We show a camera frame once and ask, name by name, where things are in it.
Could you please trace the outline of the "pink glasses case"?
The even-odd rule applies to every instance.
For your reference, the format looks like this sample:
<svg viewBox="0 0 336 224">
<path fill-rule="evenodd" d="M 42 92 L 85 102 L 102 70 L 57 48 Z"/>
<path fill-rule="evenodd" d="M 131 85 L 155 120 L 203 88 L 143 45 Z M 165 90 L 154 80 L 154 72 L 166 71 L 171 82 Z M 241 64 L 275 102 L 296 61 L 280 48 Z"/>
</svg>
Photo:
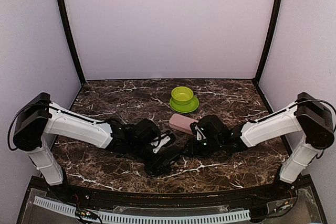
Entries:
<svg viewBox="0 0 336 224">
<path fill-rule="evenodd" d="M 190 125 L 192 123 L 197 123 L 198 120 L 183 116 L 180 114 L 173 114 L 169 119 L 169 126 L 174 130 L 184 132 L 186 134 L 192 135 L 192 130 Z"/>
</svg>

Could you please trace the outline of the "green plate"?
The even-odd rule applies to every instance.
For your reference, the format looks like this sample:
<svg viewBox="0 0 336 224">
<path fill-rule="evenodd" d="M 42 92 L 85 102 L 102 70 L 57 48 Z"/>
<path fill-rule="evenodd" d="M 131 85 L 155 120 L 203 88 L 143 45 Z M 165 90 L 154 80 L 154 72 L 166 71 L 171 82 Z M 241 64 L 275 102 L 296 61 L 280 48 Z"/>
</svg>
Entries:
<svg viewBox="0 0 336 224">
<path fill-rule="evenodd" d="M 170 99 L 170 106 L 174 111 L 180 113 L 191 113 L 199 107 L 200 102 L 197 97 L 193 96 L 188 104 L 177 104 L 176 101 L 171 98 Z"/>
</svg>

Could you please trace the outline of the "right black frame post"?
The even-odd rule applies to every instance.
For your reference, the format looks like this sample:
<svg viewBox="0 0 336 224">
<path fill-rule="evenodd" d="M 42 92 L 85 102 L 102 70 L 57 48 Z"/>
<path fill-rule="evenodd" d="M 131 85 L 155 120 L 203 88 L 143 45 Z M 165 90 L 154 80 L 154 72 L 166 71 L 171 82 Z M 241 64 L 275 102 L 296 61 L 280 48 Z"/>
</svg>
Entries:
<svg viewBox="0 0 336 224">
<path fill-rule="evenodd" d="M 281 5 L 281 0 L 274 0 L 263 51 L 261 53 L 259 65 L 258 65 L 256 74 L 255 74 L 255 81 L 257 83 L 261 81 L 263 71 L 266 66 L 266 61 L 267 61 L 267 58 L 270 52 L 272 40 L 273 40 L 275 29 L 276 29 L 278 15 L 280 11 L 280 5 Z"/>
</svg>

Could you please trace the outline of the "black glasses case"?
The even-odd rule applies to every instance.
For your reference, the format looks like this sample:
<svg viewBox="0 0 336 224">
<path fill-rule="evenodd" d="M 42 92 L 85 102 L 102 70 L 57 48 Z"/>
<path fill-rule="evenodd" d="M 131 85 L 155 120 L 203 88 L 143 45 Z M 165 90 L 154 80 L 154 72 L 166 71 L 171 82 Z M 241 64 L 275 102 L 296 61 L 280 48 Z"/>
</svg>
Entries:
<svg viewBox="0 0 336 224">
<path fill-rule="evenodd" d="M 181 149 L 178 146 L 171 146 L 159 153 L 156 157 L 154 167 L 164 169 L 170 167 L 181 156 Z"/>
</svg>

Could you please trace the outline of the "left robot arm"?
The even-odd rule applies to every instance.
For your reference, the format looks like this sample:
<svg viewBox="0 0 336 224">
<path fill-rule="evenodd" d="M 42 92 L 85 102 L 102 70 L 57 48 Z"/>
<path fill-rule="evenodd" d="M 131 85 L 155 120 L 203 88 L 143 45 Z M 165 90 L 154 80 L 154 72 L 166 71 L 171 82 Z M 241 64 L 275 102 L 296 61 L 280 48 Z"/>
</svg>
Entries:
<svg viewBox="0 0 336 224">
<path fill-rule="evenodd" d="M 10 151 L 24 151 L 63 201 L 74 197 L 74 189 L 66 183 L 66 173 L 43 140 L 44 134 L 69 137 L 111 152 L 133 154 L 144 162 L 145 171 L 151 176 L 160 176 L 171 166 L 169 151 L 158 152 L 171 140 L 170 134 L 161 133 L 151 120 L 122 124 L 116 119 L 91 119 L 59 106 L 51 101 L 50 94 L 42 92 L 15 114 L 7 132 L 7 145 Z"/>
</svg>

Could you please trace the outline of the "black front rail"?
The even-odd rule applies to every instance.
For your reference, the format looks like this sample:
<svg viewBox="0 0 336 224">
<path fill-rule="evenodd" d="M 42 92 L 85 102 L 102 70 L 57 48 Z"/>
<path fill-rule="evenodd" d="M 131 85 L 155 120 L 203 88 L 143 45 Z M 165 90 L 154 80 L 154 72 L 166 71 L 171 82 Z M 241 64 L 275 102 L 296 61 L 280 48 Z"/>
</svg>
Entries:
<svg viewBox="0 0 336 224">
<path fill-rule="evenodd" d="M 299 177 L 292 192 L 279 192 L 271 196 L 271 184 L 225 191 L 191 194 L 145 194 L 126 193 L 69 185 L 69 204 L 79 203 L 80 207 L 99 210 L 112 210 L 116 206 L 139 208 L 197 208 L 228 205 L 231 209 L 243 207 L 261 211 L 266 204 L 298 197 L 317 206 L 319 198 L 310 175 Z"/>
</svg>

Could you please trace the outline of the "green bowl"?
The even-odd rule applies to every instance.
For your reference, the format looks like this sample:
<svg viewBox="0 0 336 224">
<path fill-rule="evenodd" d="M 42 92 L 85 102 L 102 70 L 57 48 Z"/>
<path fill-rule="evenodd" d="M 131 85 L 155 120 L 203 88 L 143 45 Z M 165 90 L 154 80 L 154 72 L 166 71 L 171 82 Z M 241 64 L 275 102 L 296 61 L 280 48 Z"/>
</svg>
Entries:
<svg viewBox="0 0 336 224">
<path fill-rule="evenodd" d="M 186 105 L 194 97 L 194 92 L 188 87 L 180 86 L 171 91 L 171 96 L 176 104 Z"/>
</svg>

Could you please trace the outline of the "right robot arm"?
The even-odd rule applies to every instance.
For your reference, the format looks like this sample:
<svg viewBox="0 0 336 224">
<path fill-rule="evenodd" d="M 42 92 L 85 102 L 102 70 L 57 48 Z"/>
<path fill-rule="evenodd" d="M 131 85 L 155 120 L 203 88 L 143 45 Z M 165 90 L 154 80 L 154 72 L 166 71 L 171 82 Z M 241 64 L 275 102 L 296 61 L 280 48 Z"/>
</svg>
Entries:
<svg viewBox="0 0 336 224">
<path fill-rule="evenodd" d="M 210 157 L 218 151 L 238 153 L 275 137 L 302 132 L 299 144 L 281 165 L 278 180 L 268 187 L 269 197 L 278 200 L 287 193 L 288 184 L 334 143 L 333 114 L 335 108 L 330 103 L 303 92 L 286 108 L 231 129 L 218 116 L 207 115 L 190 124 L 194 138 L 186 143 L 183 153 L 196 157 Z"/>
</svg>

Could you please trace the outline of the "black frame post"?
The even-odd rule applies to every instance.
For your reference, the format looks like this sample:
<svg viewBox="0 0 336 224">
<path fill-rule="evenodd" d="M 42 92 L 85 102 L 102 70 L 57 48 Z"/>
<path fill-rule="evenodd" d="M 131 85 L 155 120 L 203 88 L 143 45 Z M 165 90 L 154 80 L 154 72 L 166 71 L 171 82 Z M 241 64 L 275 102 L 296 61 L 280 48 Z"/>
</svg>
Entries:
<svg viewBox="0 0 336 224">
<path fill-rule="evenodd" d="M 75 41 L 72 35 L 65 0 L 57 0 L 57 4 L 58 4 L 58 9 L 59 9 L 60 18 L 61 18 L 64 33 L 65 33 L 66 41 L 67 41 L 68 48 L 70 51 L 71 59 L 75 67 L 75 71 L 79 79 L 79 82 L 81 85 L 83 85 L 86 83 L 86 79 L 85 79 L 82 66 L 80 64 L 79 56 L 78 56 L 76 46 L 75 46 Z"/>
<path fill-rule="evenodd" d="M 270 52 L 272 40 L 273 40 L 275 29 L 276 29 L 278 15 L 280 11 L 280 5 L 281 5 L 281 0 L 274 0 L 263 51 L 261 53 L 259 65 L 258 65 L 256 74 L 255 74 L 255 81 L 257 83 L 261 81 L 263 71 L 266 66 L 266 61 L 267 61 L 267 58 Z"/>
</svg>

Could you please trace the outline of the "left black frame post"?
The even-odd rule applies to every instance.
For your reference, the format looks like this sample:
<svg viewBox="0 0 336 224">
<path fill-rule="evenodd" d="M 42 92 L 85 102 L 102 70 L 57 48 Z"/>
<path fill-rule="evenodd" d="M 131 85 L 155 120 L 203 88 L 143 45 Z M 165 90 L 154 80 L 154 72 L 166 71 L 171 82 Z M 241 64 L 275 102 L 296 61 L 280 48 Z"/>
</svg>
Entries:
<svg viewBox="0 0 336 224">
<path fill-rule="evenodd" d="M 83 85 L 86 83 L 86 79 L 85 79 L 82 66 L 80 64 L 79 56 L 78 56 L 76 46 L 75 46 L 75 41 L 72 35 L 65 0 L 57 0 L 57 4 L 58 4 L 58 9 L 59 9 L 60 18 L 61 18 L 64 33 L 65 33 L 66 41 L 67 41 L 68 48 L 70 51 L 71 59 L 75 67 L 75 71 L 79 79 L 79 82 L 81 85 Z"/>
</svg>

